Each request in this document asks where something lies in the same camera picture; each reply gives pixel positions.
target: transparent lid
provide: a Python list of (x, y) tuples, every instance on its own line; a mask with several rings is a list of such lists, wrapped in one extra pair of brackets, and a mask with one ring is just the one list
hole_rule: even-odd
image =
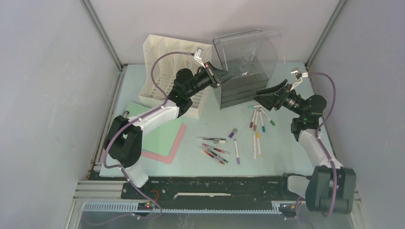
[(271, 79), (278, 61), (272, 36), (273, 31), (257, 29), (215, 38), (213, 44), (222, 69), (236, 73), (235, 78), (265, 73)]

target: light blue tabletop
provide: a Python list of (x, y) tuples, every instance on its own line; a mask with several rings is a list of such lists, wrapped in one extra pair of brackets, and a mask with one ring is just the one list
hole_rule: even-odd
[[(301, 62), (288, 62), (286, 65), (278, 63), (273, 77), (268, 84), (274, 86), (288, 79), (293, 82), (290, 74), (292, 68), (298, 67), (305, 71), (304, 64)], [(125, 79), (121, 89), (119, 101), (115, 116), (125, 111), (129, 102), (139, 103), (138, 94), (146, 81), (145, 65), (129, 65), (125, 74)], [(304, 99), (313, 95), (313, 90), (308, 78), (304, 79), (296, 88), (297, 93)], [(249, 128), (253, 116), (253, 109), (248, 109), (249, 105), (255, 105), (257, 102), (250, 101), (244, 104), (235, 105), (219, 110), (218, 103), (213, 94), (212, 88), (209, 88), (207, 101), (202, 110), (200, 119), (191, 117), (182, 117), (183, 123), (187, 125), (187, 130), (177, 152), (177, 155), (171, 165), (164, 164), (149, 158), (141, 157), (140, 162), (149, 176), (276, 176), (283, 173), (298, 173), (311, 175), (313, 167), (308, 159), (307, 153), (296, 142), (293, 134), (290, 132), (292, 118), (298, 115), (281, 108), (278, 111), (268, 112), (269, 116), (276, 123), (272, 126), (269, 121), (263, 117), (266, 132), (262, 133), (260, 121), (258, 120), (257, 131), (260, 134), (260, 144), (262, 157), (253, 158), (253, 129)], [(237, 165), (235, 157), (235, 147), (233, 139), (225, 144), (209, 145), (217, 146), (231, 152), (229, 163), (225, 166), (214, 161), (212, 158), (201, 152), (198, 147), (202, 141), (196, 140), (198, 136), (207, 137), (227, 137), (234, 128), (238, 129), (233, 139), (238, 142), (239, 156), (241, 164)], [(326, 147), (331, 151), (330, 142), (327, 138), (325, 128), (321, 131), (326, 142)], [(115, 164), (115, 161), (108, 156), (107, 163)], [(102, 177), (122, 177), (119, 169), (101, 168)]]

